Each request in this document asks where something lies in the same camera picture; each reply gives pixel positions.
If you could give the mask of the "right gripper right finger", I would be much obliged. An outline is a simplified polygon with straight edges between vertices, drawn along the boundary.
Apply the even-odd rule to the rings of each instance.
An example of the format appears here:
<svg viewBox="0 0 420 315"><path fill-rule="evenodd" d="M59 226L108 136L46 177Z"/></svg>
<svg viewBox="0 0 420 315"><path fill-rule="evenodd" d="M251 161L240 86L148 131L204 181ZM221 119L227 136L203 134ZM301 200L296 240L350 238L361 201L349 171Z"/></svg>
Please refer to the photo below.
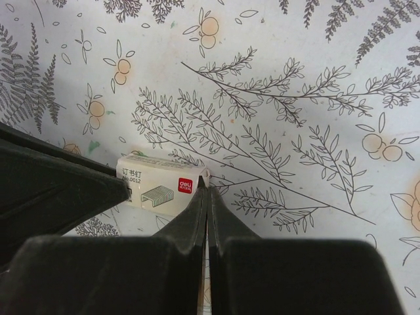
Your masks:
<svg viewBox="0 0 420 315"><path fill-rule="evenodd" d="M214 188L207 214L213 314L419 313L419 236L390 215L260 237Z"/></svg>

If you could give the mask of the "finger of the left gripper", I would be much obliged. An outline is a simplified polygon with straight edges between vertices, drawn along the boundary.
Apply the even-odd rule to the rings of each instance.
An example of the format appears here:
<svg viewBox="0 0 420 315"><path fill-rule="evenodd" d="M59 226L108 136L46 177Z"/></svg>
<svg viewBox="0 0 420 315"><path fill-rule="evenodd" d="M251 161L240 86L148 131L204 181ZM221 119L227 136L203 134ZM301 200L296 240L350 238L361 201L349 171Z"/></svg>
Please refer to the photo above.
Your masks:
<svg viewBox="0 0 420 315"><path fill-rule="evenodd" d="M1 124L1 252L65 234L128 197L115 169Z"/></svg>

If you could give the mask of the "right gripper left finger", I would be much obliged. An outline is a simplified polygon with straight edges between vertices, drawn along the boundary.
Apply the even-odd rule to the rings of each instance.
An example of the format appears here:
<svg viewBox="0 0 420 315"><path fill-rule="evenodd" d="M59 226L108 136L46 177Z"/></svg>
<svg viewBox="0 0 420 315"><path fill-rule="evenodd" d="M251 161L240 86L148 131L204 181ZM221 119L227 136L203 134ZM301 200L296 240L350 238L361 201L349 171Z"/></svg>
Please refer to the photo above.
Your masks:
<svg viewBox="0 0 420 315"><path fill-rule="evenodd" d="M1 282L2 314L200 314L207 187L150 237L38 236Z"/></svg>

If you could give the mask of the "white staple box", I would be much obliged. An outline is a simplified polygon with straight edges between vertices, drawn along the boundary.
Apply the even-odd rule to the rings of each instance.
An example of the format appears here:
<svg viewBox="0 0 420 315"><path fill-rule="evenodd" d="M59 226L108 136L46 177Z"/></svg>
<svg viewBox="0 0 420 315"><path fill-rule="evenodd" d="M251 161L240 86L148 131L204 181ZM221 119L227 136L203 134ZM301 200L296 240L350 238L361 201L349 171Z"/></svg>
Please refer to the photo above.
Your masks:
<svg viewBox="0 0 420 315"><path fill-rule="evenodd" d="M116 175L128 186L125 204L175 217L188 206L200 180L209 185L210 170L206 166L129 154L118 159Z"/></svg>

